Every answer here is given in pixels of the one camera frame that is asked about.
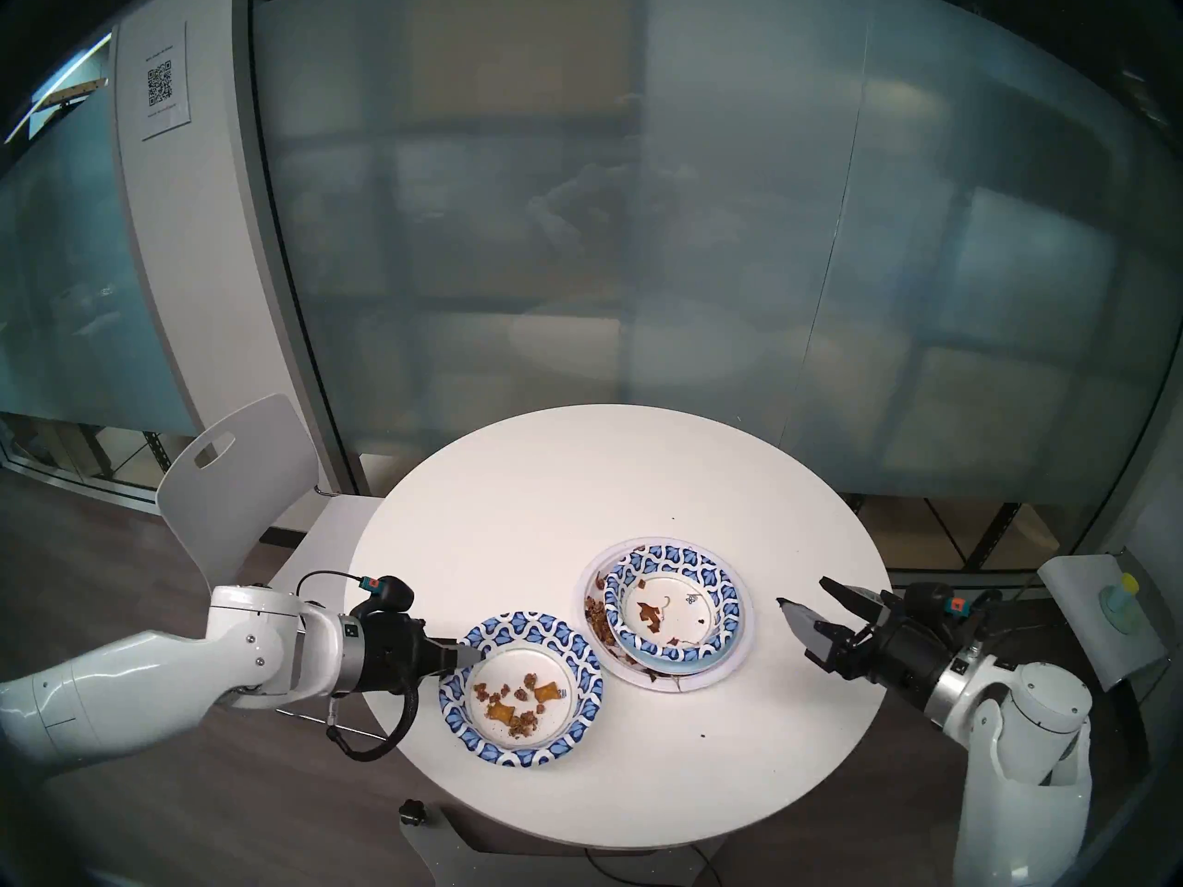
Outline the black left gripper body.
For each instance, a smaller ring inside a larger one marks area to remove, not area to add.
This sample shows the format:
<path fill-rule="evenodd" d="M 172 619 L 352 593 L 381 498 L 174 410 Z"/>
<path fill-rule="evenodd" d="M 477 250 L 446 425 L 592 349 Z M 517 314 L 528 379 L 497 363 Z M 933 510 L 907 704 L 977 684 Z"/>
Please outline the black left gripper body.
<path fill-rule="evenodd" d="M 444 645 L 426 635 L 424 621 L 407 613 L 366 613 L 355 620 L 362 656 L 349 693 L 405 695 L 424 676 L 442 673 Z"/>

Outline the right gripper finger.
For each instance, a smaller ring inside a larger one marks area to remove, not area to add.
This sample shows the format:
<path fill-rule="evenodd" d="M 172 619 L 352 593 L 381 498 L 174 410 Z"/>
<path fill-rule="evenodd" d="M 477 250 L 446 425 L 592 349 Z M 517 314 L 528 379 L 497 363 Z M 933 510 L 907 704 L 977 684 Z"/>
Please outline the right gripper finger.
<path fill-rule="evenodd" d="M 784 597 L 776 601 L 791 633 L 803 646 L 804 658 L 822 671 L 833 671 L 834 633 L 838 627 L 804 604 Z"/>
<path fill-rule="evenodd" d="M 819 585 L 864 623 L 883 623 L 883 617 L 888 616 L 888 606 L 885 604 L 881 594 L 862 587 L 843 585 L 827 576 L 820 578 Z"/>

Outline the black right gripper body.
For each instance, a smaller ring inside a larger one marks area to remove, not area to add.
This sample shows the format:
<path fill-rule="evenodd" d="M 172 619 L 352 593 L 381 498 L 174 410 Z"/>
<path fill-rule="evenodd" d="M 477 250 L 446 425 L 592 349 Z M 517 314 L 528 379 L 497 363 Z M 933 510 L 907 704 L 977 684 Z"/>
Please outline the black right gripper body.
<path fill-rule="evenodd" d="M 859 633 L 834 623 L 834 669 L 825 672 L 881 685 L 925 710 L 942 679 L 968 680 L 963 627 L 969 616 L 964 598 L 896 598 L 883 623 L 867 623 Z"/>

